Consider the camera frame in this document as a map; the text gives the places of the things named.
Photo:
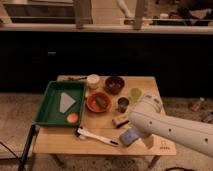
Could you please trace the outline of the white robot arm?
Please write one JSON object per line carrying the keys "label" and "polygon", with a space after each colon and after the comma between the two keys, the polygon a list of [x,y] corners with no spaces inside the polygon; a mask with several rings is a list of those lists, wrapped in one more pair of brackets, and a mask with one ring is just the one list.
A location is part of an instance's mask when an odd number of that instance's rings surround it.
{"label": "white robot arm", "polygon": [[172,140],[213,158],[213,124],[161,114],[159,97],[145,94],[128,114],[140,135],[148,133]]}

